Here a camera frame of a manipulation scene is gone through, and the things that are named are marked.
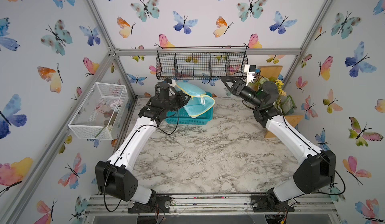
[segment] teal plastic basket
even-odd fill
[[[206,92],[208,96],[212,97],[213,95],[210,92]],[[209,109],[205,113],[201,114],[196,118],[191,118],[184,108],[179,109],[179,124],[184,125],[206,125],[207,122],[213,119],[213,108]],[[172,116],[175,112],[167,112],[167,116]],[[166,119],[166,122],[169,124],[176,124],[178,122],[178,114],[173,117],[169,117]]]

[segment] white mesh basket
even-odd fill
[[[68,127],[78,138],[113,140],[127,101],[124,85],[96,82]]]

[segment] marble countertop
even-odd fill
[[[138,98],[129,131],[148,98]],[[298,162],[266,132],[240,98],[215,98],[207,125],[157,130],[138,156],[133,174],[157,193],[266,192],[291,178]],[[171,133],[175,125],[163,121]]]

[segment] black wire basket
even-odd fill
[[[215,80],[222,76],[245,79],[246,49],[226,46],[157,48],[156,77],[158,80]]]

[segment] light blue cloth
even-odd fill
[[[208,96],[207,93],[198,86],[180,82],[176,83],[176,87],[191,96],[187,105],[184,106],[184,109],[191,118],[200,116],[211,109],[215,104],[215,100]]]

